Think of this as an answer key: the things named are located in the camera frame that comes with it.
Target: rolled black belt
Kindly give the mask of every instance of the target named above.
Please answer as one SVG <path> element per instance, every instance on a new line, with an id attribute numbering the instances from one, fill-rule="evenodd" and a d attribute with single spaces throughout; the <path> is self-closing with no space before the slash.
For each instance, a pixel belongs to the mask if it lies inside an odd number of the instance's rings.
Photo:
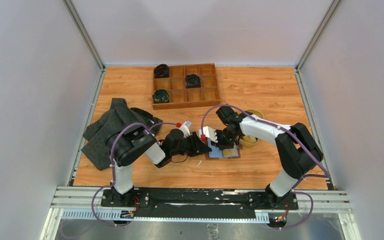
<path id="1" fill-rule="evenodd" d="M 170 76 L 170 69 L 167 64 L 160 64 L 153 70 L 153 77 L 156 79 L 168 78 Z"/>
<path id="2" fill-rule="evenodd" d="M 154 104 L 164 104 L 170 101 L 170 93 L 165 89 L 158 89 L 152 95 Z"/>
<path id="3" fill-rule="evenodd" d="M 186 76 L 186 88 L 200 88 L 201 87 L 201 78 L 196 74 L 189 74 Z"/>

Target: dark gray fabric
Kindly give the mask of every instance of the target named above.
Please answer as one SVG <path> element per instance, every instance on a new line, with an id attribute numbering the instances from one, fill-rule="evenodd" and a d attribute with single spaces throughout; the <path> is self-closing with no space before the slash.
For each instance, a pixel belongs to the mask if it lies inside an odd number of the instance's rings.
<path id="1" fill-rule="evenodd" d="M 129 109 L 124 98 L 113 98 L 108 111 L 101 118 L 87 126 L 83 137 L 88 141 L 81 151 L 99 170 L 110 166 L 110 154 L 106 147 L 109 137 L 119 133 L 123 128 L 132 123 L 141 122 L 148 127 L 162 120 L 139 108 Z M 158 134 L 160 127 L 152 129 L 153 134 Z"/>

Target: wooden box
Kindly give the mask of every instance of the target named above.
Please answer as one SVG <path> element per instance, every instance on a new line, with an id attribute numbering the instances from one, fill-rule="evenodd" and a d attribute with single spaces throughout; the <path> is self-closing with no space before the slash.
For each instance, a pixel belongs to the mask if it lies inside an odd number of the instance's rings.
<path id="1" fill-rule="evenodd" d="M 186 76 L 199 75 L 201 87 L 186 88 Z M 210 107 L 221 103 L 219 82 L 214 63 L 169 66 L 169 77 L 154 78 L 153 91 L 165 89 L 170 93 L 167 103 L 153 103 L 155 110 Z"/>

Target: wood grain surface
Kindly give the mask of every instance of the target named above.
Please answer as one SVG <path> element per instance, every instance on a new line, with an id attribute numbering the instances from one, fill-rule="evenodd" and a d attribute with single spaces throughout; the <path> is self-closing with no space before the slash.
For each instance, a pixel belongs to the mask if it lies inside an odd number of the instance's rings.
<path id="1" fill-rule="evenodd" d="M 222 103 L 244 110 L 255 109 L 265 119 L 280 124 L 297 122 L 309 127 L 294 71 L 289 67 L 216 67 Z M 96 103 L 92 122 L 107 111 L 112 98 L 125 98 L 130 108 L 146 110 L 164 122 L 190 120 L 191 131 L 197 131 L 209 107 L 153 110 L 153 67 L 109 67 Z M 215 110 L 208 114 L 205 126 L 223 129 Z M 173 128 L 164 125 L 157 139 L 164 139 Z M 182 163 L 155 167 L 144 155 L 133 163 L 133 184 L 137 187 L 239 188 L 263 189 L 282 169 L 275 146 L 259 141 L 254 147 L 243 147 L 241 158 L 212 159 L 204 155 L 189 157 Z M 185 156 L 175 156 L 182 161 Z M 311 173 L 322 174 L 317 167 Z M 108 185 L 111 169 L 99 171 L 81 156 L 74 186 Z M 323 178 L 308 178 L 298 189 L 327 189 Z"/>

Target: white backdrop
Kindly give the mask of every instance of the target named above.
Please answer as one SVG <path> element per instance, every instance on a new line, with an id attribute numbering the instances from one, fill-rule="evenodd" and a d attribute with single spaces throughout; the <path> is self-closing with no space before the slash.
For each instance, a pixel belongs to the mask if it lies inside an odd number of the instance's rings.
<path id="1" fill-rule="evenodd" d="M 39 239 L 98 78 L 61 0 L 0 0 L 0 239 Z"/>
<path id="2" fill-rule="evenodd" d="M 384 1 L 344 0 L 302 72 L 362 239 L 384 239 Z"/>
<path id="3" fill-rule="evenodd" d="M 332 0 L 73 0 L 106 65 L 295 65 Z"/>

